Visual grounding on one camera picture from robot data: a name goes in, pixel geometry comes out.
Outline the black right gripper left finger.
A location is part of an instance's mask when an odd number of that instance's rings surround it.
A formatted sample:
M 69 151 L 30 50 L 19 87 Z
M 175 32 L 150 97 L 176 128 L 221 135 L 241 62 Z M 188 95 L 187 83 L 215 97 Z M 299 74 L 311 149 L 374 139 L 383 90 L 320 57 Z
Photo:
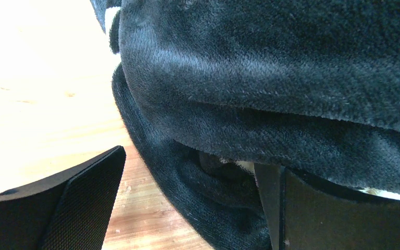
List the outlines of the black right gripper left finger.
M 125 161 L 116 146 L 0 193 L 0 249 L 101 249 Z

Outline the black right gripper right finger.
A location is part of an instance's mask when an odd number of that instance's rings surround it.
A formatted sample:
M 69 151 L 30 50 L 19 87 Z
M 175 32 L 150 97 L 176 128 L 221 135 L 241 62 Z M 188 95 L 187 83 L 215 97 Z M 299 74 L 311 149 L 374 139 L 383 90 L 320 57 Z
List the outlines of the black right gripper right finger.
M 255 165 L 273 249 L 400 249 L 400 201 Z

